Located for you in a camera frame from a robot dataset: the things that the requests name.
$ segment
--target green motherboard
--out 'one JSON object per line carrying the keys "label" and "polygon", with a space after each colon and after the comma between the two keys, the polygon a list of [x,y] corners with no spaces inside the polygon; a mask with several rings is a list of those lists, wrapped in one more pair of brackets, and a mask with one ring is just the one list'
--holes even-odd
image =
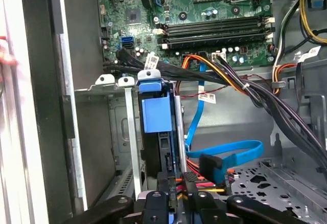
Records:
{"label": "green motherboard", "polygon": [[[146,60],[147,53],[154,52],[160,61],[181,65],[185,54],[200,51],[207,53],[210,59],[213,53],[225,53],[224,58],[233,67],[270,65],[274,60],[272,39],[169,50],[163,49],[157,41],[160,37],[158,25],[181,26],[255,16],[271,17],[270,0],[241,3],[227,0],[153,0],[150,8],[145,8],[142,0],[99,0],[99,14],[105,61],[115,61],[116,51],[122,47],[122,37],[133,38],[131,53],[140,61]],[[196,69],[197,64],[193,63],[191,68]]]}

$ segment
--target white wire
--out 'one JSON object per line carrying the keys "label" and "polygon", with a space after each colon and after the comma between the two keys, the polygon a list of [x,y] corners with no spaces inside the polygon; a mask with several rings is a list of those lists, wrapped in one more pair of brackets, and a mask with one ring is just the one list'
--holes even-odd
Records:
{"label": "white wire", "polygon": [[279,62],[279,59],[282,56],[282,46],[283,46],[283,42],[285,41],[285,39],[283,38],[283,31],[285,28],[285,24],[287,21],[287,18],[290,16],[291,12],[293,11],[293,9],[296,7],[296,4],[299,2],[300,0],[295,0],[293,5],[291,6],[291,8],[289,9],[289,11],[286,13],[285,17],[283,18],[283,21],[281,23],[281,31],[279,33],[279,42],[278,42],[278,52],[277,52],[277,56],[275,58],[275,62],[274,65],[272,66],[272,81],[274,80],[274,73],[275,73],[275,69],[277,67],[277,64]]}

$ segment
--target blue sata port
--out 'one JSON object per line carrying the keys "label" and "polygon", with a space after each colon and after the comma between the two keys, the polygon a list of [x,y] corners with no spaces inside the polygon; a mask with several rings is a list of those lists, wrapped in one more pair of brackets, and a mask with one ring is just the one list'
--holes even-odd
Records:
{"label": "blue sata port", "polygon": [[133,36],[122,36],[121,38],[122,46],[127,49],[134,48],[134,37]]}

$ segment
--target white label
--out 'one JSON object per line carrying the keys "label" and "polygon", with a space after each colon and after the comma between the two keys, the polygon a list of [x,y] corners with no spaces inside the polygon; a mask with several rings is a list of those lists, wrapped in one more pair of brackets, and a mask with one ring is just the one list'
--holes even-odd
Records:
{"label": "white label", "polygon": [[144,70],[156,69],[159,62],[159,57],[153,54],[148,54],[147,60],[145,61]]}
{"label": "white label", "polygon": [[201,94],[201,95],[199,95],[199,100],[202,100],[204,102],[208,102],[211,104],[216,104],[216,95],[211,94],[211,93]]}
{"label": "white label", "polygon": [[306,54],[302,54],[298,62],[304,62],[306,59],[315,57],[318,55],[319,50],[321,49],[321,46],[317,46],[315,48],[311,48]]}
{"label": "white label", "polygon": [[298,63],[304,62],[307,58],[309,58],[309,54],[302,54],[302,56],[298,60]]}
{"label": "white label", "polygon": [[310,49],[309,52],[308,52],[309,55],[310,55],[309,58],[314,57],[314,56],[317,56],[320,49],[321,49],[321,46],[317,46],[315,48]]}

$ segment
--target motherboard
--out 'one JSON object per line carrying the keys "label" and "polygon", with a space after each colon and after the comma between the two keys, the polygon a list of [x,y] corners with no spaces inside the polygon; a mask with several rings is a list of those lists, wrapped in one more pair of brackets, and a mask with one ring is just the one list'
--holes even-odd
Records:
{"label": "motherboard", "polygon": [[99,14],[104,61],[117,62],[122,47],[177,66],[190,53],[233,67],[274,61],[270,0],[99,0]]}

